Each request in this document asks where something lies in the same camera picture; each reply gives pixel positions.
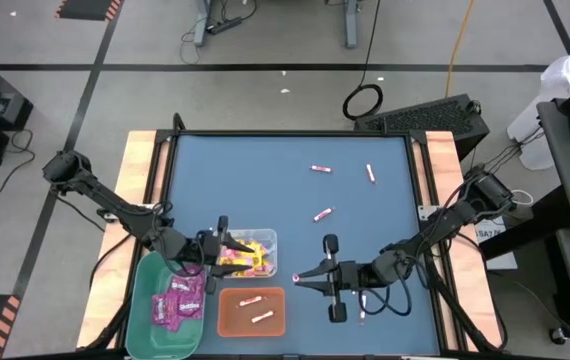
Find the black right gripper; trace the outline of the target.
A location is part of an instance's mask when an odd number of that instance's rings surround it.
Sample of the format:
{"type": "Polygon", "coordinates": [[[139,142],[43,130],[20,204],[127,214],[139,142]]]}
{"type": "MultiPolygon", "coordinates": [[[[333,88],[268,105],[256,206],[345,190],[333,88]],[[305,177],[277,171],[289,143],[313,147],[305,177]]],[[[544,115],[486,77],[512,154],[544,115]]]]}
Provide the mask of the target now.
{"type": "Polygon", "coordinates": [[[297,278],[309,278],[327,274],[327,281],[303,281],[295,282],[295,286],[319,291],[323,296],[331,299],[328,307],[329,320],[332,323],[344,323],[347,321],[346,303],[341,300],[341,291],[351,291],[356,294],[358,310],[359,290],[358,266],[355,261],[337,260],[339,251],[338,237],[327,234],[323,237],[323,248],[326,259],[323,259],[315,268],[298,273],[297,278]]]}

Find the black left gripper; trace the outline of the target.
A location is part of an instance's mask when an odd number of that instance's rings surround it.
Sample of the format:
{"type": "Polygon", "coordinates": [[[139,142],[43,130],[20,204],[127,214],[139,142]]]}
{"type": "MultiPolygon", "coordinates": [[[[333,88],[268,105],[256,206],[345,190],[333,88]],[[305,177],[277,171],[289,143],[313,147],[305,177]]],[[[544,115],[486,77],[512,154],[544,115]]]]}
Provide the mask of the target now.
{"type": "Polygon", "coordinates": [[[213,294],[217,281],[236,272],[250,270],[250,265],[218,264],[218,256],[225,240],[225,247],[240,252],[253,252],[253,249],[237,241],[228,230],[228,217],[220,216],[216,230],[201,230],[196,239],[203,254],[203,267],[207,269],[205,293],[213,294]]]}

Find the clear plastic bin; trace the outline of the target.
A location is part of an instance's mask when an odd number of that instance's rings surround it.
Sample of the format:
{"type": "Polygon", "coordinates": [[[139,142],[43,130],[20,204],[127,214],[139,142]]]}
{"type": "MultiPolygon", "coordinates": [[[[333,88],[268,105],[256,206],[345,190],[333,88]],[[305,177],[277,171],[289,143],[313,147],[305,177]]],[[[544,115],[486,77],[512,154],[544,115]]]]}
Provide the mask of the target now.
{"type": "MultiPolygon", "coordinates": [[[[268,278],[272,277],[277,271],[277,234],[272,229],[236,229],[230,230],[229,233],[239,242],[247,246],[248,242],[251,240],[259,241],[264,243],[266,241],[271,241],[274,244],[274,251],[268,253],[263,258],[266,258],[271,263],[274,264],[275,269],[271,276],[256,276],[255,270],[246,270],[243,272],[236,272],[234,274],[228,275],[228,278],[268,278]]],[[[224,250],[232,250],[226,247],[221,249],[220,255],[224,250]]]]}

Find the orange plastic bin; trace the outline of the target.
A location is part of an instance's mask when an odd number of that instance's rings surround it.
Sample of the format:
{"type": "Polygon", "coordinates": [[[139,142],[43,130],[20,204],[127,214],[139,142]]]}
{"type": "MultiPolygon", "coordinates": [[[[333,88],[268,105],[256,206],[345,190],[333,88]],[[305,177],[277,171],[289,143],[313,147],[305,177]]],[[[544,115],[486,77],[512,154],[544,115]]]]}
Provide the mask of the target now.
{"type": "Polygon", "coordinates": [[[225,288],[218,305],[218,334],[226,338],[279,337],[286,332],[285,291],[280,287],[225,288]],[[255,296],[264,300],[239,307],[239,302],[255,296]],[[274,315],[258,323],[251,319],[268,311],[274,315]]]}

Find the green plastic bin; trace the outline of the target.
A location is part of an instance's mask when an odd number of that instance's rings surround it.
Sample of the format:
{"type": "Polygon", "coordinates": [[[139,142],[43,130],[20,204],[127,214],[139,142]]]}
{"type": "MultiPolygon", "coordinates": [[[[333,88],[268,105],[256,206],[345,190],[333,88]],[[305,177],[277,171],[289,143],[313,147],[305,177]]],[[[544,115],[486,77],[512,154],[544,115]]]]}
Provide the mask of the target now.
{"type": "Polygon", "coordinates": [[[125,348],[135,360],[183,360],[197,350],[203,319],[187,319],[176,332],[152,322],[152,297],[164,293],[173,273],[157,252],[144,256],[136,270],[125,348]]]}

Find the white paper label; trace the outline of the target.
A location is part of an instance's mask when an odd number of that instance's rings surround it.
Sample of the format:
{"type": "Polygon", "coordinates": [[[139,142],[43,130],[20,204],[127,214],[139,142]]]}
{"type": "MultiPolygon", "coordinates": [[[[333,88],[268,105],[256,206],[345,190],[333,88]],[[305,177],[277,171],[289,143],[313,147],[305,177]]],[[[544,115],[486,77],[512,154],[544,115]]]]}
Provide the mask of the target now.
{"type": "MultiPolygon", "coordinates": [[[[476,238],[479,244],[482,242],[501,234],[506,230],[506,226],[502,218],[495,220],[483,220],[474,226],[476,238]]],[[[513,253],[507,253],[497,258],[487,261],[487,268],[489,270],[503,271],[503,270],[517,270],[518,265],[513,253]]]]}

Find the black computer tower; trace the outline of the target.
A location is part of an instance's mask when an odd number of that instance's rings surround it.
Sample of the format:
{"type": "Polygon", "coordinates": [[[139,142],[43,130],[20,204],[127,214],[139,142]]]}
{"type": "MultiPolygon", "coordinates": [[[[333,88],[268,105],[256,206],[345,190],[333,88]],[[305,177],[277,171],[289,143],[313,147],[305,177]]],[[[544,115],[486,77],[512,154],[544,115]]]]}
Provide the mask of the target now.
{"type": "Polygon", "coordinates": [[[354,129],[374,132],[451,132],[458,159],[463,160],[490,133],[481,113],[478,101],[461,94],[366,116],[355,121],[354,129]]]}

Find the black power strip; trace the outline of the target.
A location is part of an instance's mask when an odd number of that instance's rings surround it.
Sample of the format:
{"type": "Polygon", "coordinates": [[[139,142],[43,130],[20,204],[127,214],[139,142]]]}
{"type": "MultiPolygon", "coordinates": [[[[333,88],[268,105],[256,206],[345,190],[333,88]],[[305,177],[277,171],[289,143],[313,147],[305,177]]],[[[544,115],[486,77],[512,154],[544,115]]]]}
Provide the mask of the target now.
{"type": "Polygon", "coordinates": [[[217,35],[231,28],[240,25],[243,22],[242,17],[236,17],[230,20],[224,20],[214,25],[209,25],[206,30],[210,35],[217,35]]]}

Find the grey desk leg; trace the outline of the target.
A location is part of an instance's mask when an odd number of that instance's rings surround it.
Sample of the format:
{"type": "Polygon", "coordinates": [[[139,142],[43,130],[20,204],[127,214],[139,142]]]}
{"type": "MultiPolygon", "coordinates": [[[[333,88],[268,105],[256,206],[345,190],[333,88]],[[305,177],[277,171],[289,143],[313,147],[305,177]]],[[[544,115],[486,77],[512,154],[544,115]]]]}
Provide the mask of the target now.
{"type": "Polygon", "coordinates": [[[344,20],[345,20],[345,47],[353,49],[357,46],[357,0],[344,0],[344,20]]]}
{"type": "Polygon", "coordinates": [[[209,22],[212,0],[195,0],[197,6],[196,22],[194,27],[193,43],[201,47],[205,42],[206,28],[209,22]]]}

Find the white fabric cover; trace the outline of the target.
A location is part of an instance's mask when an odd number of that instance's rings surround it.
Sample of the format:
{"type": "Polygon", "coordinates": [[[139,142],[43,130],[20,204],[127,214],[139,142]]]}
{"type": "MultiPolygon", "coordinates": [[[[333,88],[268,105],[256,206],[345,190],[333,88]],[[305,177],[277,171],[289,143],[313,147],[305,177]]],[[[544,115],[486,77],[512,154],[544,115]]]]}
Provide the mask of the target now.
{"type": "Polygon", "coordinates": [[[522,142],[519,160],[530,171],[542,171],[554,166],[543,130],[539,127],[536,105],[554,98],[570,97],[570,55],[550,64],[540,75],[538,95],[507,127],[511,140],[522,142]]]}

